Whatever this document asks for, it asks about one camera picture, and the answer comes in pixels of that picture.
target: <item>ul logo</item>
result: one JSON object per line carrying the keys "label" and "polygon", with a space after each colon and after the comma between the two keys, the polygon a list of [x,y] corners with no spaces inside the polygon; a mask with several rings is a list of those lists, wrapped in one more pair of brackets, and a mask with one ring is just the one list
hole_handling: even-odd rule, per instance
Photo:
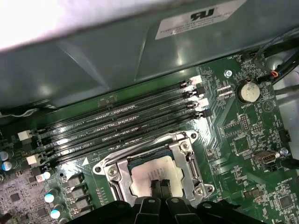
{"label": "ul logo", "polygon": [[202,11],[202,12],[199,12],[199,13],[194,13],[194,14],[191,15],[191,20],[195,21],[198,18],[203,19],[203,18],[206,18],[206,17],[209,17],[209,16],[213,15],[213,13],[214,13],[214,8],[211,8],[208,11]]}

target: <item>screw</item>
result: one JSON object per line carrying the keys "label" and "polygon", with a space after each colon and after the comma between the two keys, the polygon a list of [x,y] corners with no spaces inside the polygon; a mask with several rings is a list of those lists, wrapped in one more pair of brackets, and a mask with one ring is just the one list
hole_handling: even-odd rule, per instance
{"label": "screw", "polygon": [[226,78],[229,78],[229,77],[231,77],[233,75],[233,72],[231,71],[231,70],[225,70],[224,71],[224,76],[226,77]]}
{"label": "screw", "polygon": [[109,170],[108,170],[108,175],[109,176],[115,176],[117,174],[117,170],[114,168],[114,167],[111,167]]}
{"label": "screw", "polygon": [[172,201],[173,203],[178,203],[178,202],[179,202],[179,200],[178,200],[177,198],[173,198],[171,201]]}
{"label": "screw", "polygon": [[279,158],[280,157],[280,153],[279,152],[276,152],[275,153],[275,158],[277,159],[277,158]]}
{"label": "screw", "polygon": [[192,133],[192,134],[191,134],[191,138],[192,138],[192,139],[195,139],[195,138],[196,138],[196,134],[195,134],[195,133]]}
{"label": "screw", "polygon": [[183,150],[187,150],[189,148],[189,144],[186,141],[183,141],[180,146]]}
{"label": "screw", "polygon": [[212,192],[212,191],[213,191],[213,188],[212,188],[212,187],[208,187],[208,188],[207,188],[207,191],[208,191],[208,192]]}
{"label": "screw", "polygon": [[198,195],[202,195],[204,193],[203,190],[202,190],[202,188],[198,188],[195,192]]}
{"label": "screw", "polygon": [[282,148],[279,153],[281,155],[288,155],[289,154],[289,150],[287,150],[286,148]]}
{"label": "screw", "polygon": [[95,172],[99,173],[99,172],[101,172],[102,169],[101,169],[101,167],[96,167],[94,170],[95,170]]}

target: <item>black dimm slot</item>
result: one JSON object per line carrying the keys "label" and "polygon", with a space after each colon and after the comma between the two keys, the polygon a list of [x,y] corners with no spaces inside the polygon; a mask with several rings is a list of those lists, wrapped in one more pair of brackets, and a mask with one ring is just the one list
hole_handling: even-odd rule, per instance
{"label": "black dimm slot", "polygon": [[[192,118],[193,118],[193,115],[185,115],[185,116],[181,117],[181,120],[179,120],[179,121],[174,119],[172,121],[166,122],[167,123],[166,126],[163,126],[164,124],[157,125],[156,129],[159,129],[160,132],[157,133],[156,135],[151,134],[150,138],[146,138],[144,141],[154,139],[155,137],[158,137],[158,136],[160,136],[164,133],[177,131],[179,129],[178,124],[186,122],[187,120],[191,120]],[[78,151],[78,152],[74,152],[71,155],[66,155],[66,156],[60,157],[60,158],[57,159],[57,161],[55,159],[53,159],[52,161],[48,161],[48,162],[50,164],[53,164],[53,166],[57,166],[59,164],[63,164],[63,163],[72,161],[74,159],[78,159],[82,156],[86,156],[86,155],[91,154],[91,153],[93,154],[93,153],[101,153],[101,152],[104,152],[104,151],[105,152],[114,151],[114,150],[117,150],[117,149],[121,149],[122,147],[128,147],[128,146],[134,145],[136,143],[140,143],[140,142],[142,142],[142,140],[146,136],[148,136],[148,133],[137,136],[137,138],[138,138],[137,141],[134,141],[136,138],[131,138],[129,140],[124,141],[122,144],[121,143],[120,144],[115,144],[114,146],[109,146],[109,147],[107,147],[107,146],[110,145],[111,143],[107,143],[107,144],[104,144],[104,145],[101,145],[101,146],[99,146],[99,145],[93,146],[93,147],[88,148],[88,149],[84,149],[84,150],[81,150],[81,151]]]}
{"label": "black dimm slot", "polygon": [[[176,95],[171,96],[171,98],[176,98],[178,96],[182,96],[181,89],[180,90],[172,91],[170,93],[171,94],[176,94]],[[110,118],[110,116],[107,115],[107,113],[113,113],[113,112],[115,112],[117,110],[121,110],[123,108],[133,106],[135,104],[144,103],[144,102],[146,102],[148,100],[155,100],[155,102],[154,102],[155,104],[163,103],[163,102],[167,101],[166,95],[170,94],[170,93],[162,93],[162,94],[159,94],[159,95],[152,96],[152,97],[150,97],[148,99],[134,101],[131,104],[126,104],[126,105],[124,105],[121,108],[115,108],[112,111],[111,110],[108,110],[108,111],[106,110],[103,113],[95,114],[95,115],[92,115],[92,116],[89,116],[89,117],[86,117],[86,118],[82,118],[80,120],[76,120],[76,121],[70,122],[67,125],[63,126],[63,127],[58,127],[58,128],[55,128],[55,129],[53,129],[51,131],[48,131],[46,133],[46,135],[50,136],[50,135],[58,135],[58,134],[61,134],[61,133],[64,133],[64,132],[74,132],[75,130],[80,130],[80,129],[86,128],[86,126],[97,125],[97,124],[99,124],[101,122],[107,121],[107,119]]]}
{"label": "black dimm slot", "polygon": [[[125,100],[125,101],[121,101],[121,102],[116,102],[115,104],[113,104],[113,106],[117,106],[117,107],[120,107],[120,106],[124,106],[126,104],[129,104],[133,101],[136,101],[136,100],[139,100],[139,99],[143,99],[143,98],[147,98],[147,97],[150,97],[150,96],[153,96],[153,95],[156,95],[156,94],[159,94],[159,93],[162,93],[162,92],[166,92],[166,91],[169,91],[169,90],[174,90],[174,89],[180,89],[181,88],[181,84],[175,84],[175,85],[172,85],[172,86],[168,86],[166,88],[163,88],[163,89],[159,89],[159,90],[156,90],[156,91],[153,91],[153,92],[149,92],[149,93],[146,93],[146,94],[143,94],[141,96],[138,96],[138,97],[135,97],[133,99],[130,99],[130,100]],[[71,121],[76,121],[80,118],[85,118],[87,116],[90,116],[90,115],[94,115],[96,113],[99,113],[99,112],[102,112],[102,111],[106,111],[107,110],[107,107],[104,106],[102,108],[99,108],[97,110],[94,110],[92,112],[88,112],[88,113],[85,113],[85,114],[81,114],[81,115],[78,115],[76,117],[73,117],[73,118],[69,118],[69,119],[63,119],[63,120],[59,120],[55,123],[52,123],[50,125],[47,125],[46,128],[47,129],[54,129],[54,128],[57,128],[59,126],[63,126],[65,125],[66,122],[71,122]]]}
{"label": "black dimm slot", "polygon": [[[180,117],[180,116],[183,116],[183,115],[186,114],[186,113],[191,113],[191,112],[193,112],[193,111],[194,111],[193,109],[186,110],[186,109],[184,108],[184,109],[182,109],[182,110],[180,110],[180,111],[178,111],[178,112],[176,112],[176,113],[169,113],[169,114],[167,114],[167,115],[164,115],[164,116],[159,117],[159,118],[156,118],[156,119],[149,119],[150,122],[149,122],[148,124],[146,124],[146,123],[140,123],[140,124],[138,125],[139,128],[136,129],[135,131],[136,131],[136,133],[137,133],[137,132],[140,132],[140,131],[142,131],[143,129],[150,128],[151,126],[156,125],[156,124],[159,124],[159,123],[162,123],[162,122],[165,122],[165,121],[167,121],[168,119],[173,119],[173,117]],[[85,141],[85,142],[76,144],[76,145],[74,145],[72,148],[59,148],[59,149],[53,150],[53,152],[54,152],[54,153],[57,153],[57,152],[66,152],[66,151],[83,150],[83,149],[85,149],[85,148],[88,148],[88,147],[91,147],[91,146],[94,146],[94,145],[98,145],[98,144],[103,143],[103,142],[105,141],[105,140],[103,141],[103,139],[108,138],[110,135],[112,135],[112,134],[105,135],[105,136],[101,136],[101,137],[98,137],[98,135],[96,135],[97,138],[94,138],[94,139],[92,139],[92,140],[90,140],[90,141]],[[127,135],[123,135],[123,136],[121,136],[121,137],[116,137],[114,141],[121,140],[121,138],[125,138],[126,136],[127,136]]]}
{"label": "black dimm slot", "polygon": [[[149,110],[157,110],[159,108],[164,108],[164,107],[167,107],[167,106],[172,106],[172,105],[177,104],[178,102],[187,103],[187,100],[186,99],[181,99],[181,97],[178,97],[178,99],[177,98],[175,98],[175,99],[166,98],[165,101],[168,101],[168,102],[164,103],[164,104],[160,104],[160,105],[159,105],[160,102],[157,102],[156,103],[156,105],[158,104],[157,106],[153,107],[153,105],[149,105],[149,106],[147,106],[145,108],[140,108],[138,111],[142,111],[142,113],[143,113],[143,112],[146,112],[146,111],[149,111]],[[80,134],[89,132],[91,130],[96,130],[97,128],[100,128],[103,125],[105,125],[105,124],[102,124],[102,125],[97,124],[96,126],[92,126],[92,127],[89,127],[90,125],[85,125],[85,126],[80,127],[79,130],[81,130],[82,128],[87,128],[87,129],[84,129],[84,130],[81,130],[81,131],[78,132],[78,129],[74,128],[74,129],[72,129],[71,132],[67,132],[67,133],[63,133],[63,134],[60,134],[60,135],[56,135],[56,136],[51,137],[50,139],[51,139],[51,141],[54,141],[54,140],[57,141],[57,140],[63,139],[63,138],[70,138],[72,136],[80,135]]]}
{"label": "black dimm slot", "polygon": [[156,117],[168,114],[170,112],[175,112],[175,111],[178,111],[178,110],[181,110],[181,109],[185,109],[185,108],[186,108],[186,105],[179,105],[179,106],[176,106],[175,110],[168,109],[168,110],[164,110],[164,111],[161,111],[161,112],[158,112],[158,113],[154,113],[154,114],[147,114],[147,113],[151,112],[151,110],[148,110],[148,111],[145,111],[144,117],[141,117],[141,118],[138,117],[135,120],[132,119],[130,122],[128,122],[126,124],[119,124],[119,125],[114,125],[113,126],[113,124],[117,124],[118,122],[121,122],[121,121],[126,120],[126,119],[130,119],[130,118],[132,118],[134,116],[124,117],[124,118],[122,118],[122,119],[120,119],[118,121],[115,121],[115,122],[105,123],[105,124],[102,124],[102,125],[100,125],[100,126],[97,127],[97,129],[101,129],[102,128],[103,129],[102,131],[98,131],[96,133],[92,133],[92,134],[90,134],[90,135],[88,135],[86,137],[81,137],[79,139],[74,139],[74,140],[72,140],[72,141],[70,141],[68,143],[62,144],[60,146],[55,146],[54,151],[56,150],[56,148],[57,149],[62,149],[62,148],[74,146],[74,145],[76,145],[78,143],[85,142],[87,140],[99,137],[99,136],[104,135],[106,133],[112,133],[116,129],[121,129],[121,128],[125,128],[125,127],[128,127],[128,126],[134,125],[134,124],[145,122],[145,121],[151,120],[153,118],[156,118]]}

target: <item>black wire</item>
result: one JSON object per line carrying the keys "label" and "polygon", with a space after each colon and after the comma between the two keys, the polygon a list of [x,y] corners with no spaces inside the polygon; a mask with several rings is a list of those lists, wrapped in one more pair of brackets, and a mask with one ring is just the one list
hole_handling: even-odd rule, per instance
{"label": "black wire", "polygon": [[270,47],[271,45],[275,44],[276,42],[284,39],[286,36],[290,36],[292,35],[293,33],[299,31],[299,27],[296,27],[296,28],[293,28],[289,31],[287,31],[286,33],[274,38],[273,40],[269,41],[267,44],[265,44],[263,47],[261,47],[257,53],[254,55],[254,57],[252,58],[252,62],[260,69],[263,69],[269,73],[272,72],[271,69],[269,69],[268,67],[264,66],[261,64],[261,62],[259,61],[259,57],[262,55],[262,53],[268,48]]}
{"label": "black wire", "polygon": [[275,95],[282,95],[290,92],[296,92],[299,90],[299,84],[298,85],[293,85],[293,86],[288,86],[280,90],[275,90]]}
{"label": "black wire", "polygon": [[278,66],[277,69],[275,69],[275,71],[277,71],[278,73],[284,73],[286,69],[289,69],[290,66],[292,67],[292,65],[298,60],[299,60],[299,50],[295,54],[293,54],[286,62]]}

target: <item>cable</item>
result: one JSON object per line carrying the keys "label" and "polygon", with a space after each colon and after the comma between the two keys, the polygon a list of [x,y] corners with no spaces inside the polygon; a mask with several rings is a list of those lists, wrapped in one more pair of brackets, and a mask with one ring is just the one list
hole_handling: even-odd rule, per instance
{"label": "cable", "polygon": [[262,55],[262,53],[268,49],[268,47],[270,47],[271,45],[275,44],[276,42],[284,39],[286,36],[290,36],[296,32],[299,31],[299,27],[293,28],[289,31],[287,31],[286,33],[274,38],[273,40],[269,41],[267,44],[265,44],[263,47],[261,47],[257,53],[254,55],[254,57],[252,58],[252,62],[260,69],[265,70],[269,73],[272,72],[271,69],[267,68],[266,66],[262,65],[261,62],[259,61],[259,57]]}
{"label": "cable", "polygon": [[5,118],[5,117],[9,117],[9,116],[12,116],[12,117],[15,117],[15,118],[29,117],[34,112],[36,112],[38,110],[39,110],[38,108],[29,109],[29,110],[25,111],[23,114],[20,114],[20,115],[15,115],[15,114],[1,114],[0,113],[0,118]]}
{"label": "cable", "polygon": [[275,71],[279,73],[279,77],[273,80],[273,84],[277,83],[279,80],[281,80],[286,75],[288,75],[298,65],[299,65],[299,50],[294,55],[292,55],[285,63],[283,63],[281,66],[278,66],[278,68],[275,69]]}
{"label": "cable", "polygon": [[293,86],[288,86],[285,88],[282,88],[280,90],[274,90],[275,95],[282,95],[282,94],[287,94],[290,92],[296,92],[299,90],[299,84],[298,85],[293,85]]}
{"label": "cable", "polygon": [[278,73],[286,70],[288,67],[290,67],[295,61],[299,60],[299,50],[296,51],[295,54],[293,54],[286,62],[284,62],[283,64],[281,64],[280,66],[278,66],[275,71],[277,71]]}

